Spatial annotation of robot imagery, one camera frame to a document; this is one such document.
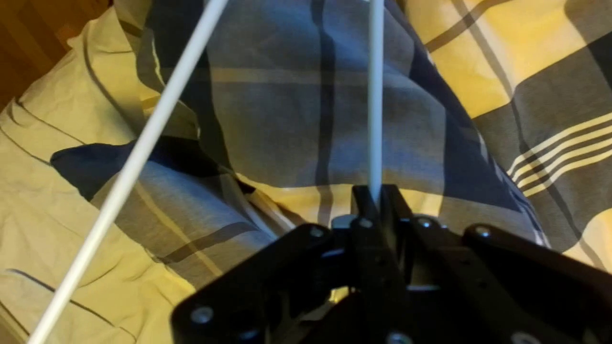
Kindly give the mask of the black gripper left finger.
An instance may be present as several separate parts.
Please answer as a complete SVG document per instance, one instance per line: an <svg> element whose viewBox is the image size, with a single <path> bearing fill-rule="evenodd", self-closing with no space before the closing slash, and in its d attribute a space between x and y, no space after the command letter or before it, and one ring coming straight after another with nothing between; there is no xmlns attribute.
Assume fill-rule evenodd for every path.
<svg viewBox="0 0 612 344"><path fill-rule="evenodd" d="M365 186L352 188L350 241L359 254L380 251L378 210Z"/></svg>

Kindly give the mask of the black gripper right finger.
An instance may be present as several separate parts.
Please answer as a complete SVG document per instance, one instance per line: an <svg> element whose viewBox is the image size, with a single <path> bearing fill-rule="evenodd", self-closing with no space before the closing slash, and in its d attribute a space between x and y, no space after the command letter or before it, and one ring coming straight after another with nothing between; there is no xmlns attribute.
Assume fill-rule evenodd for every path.
<svg viewBox="0 0 612 344"><path fill-rule="evenodd" d="M384 186L380 191L380 224L390 252L401 256L413 226L413 212L396 186Z"/></svg>

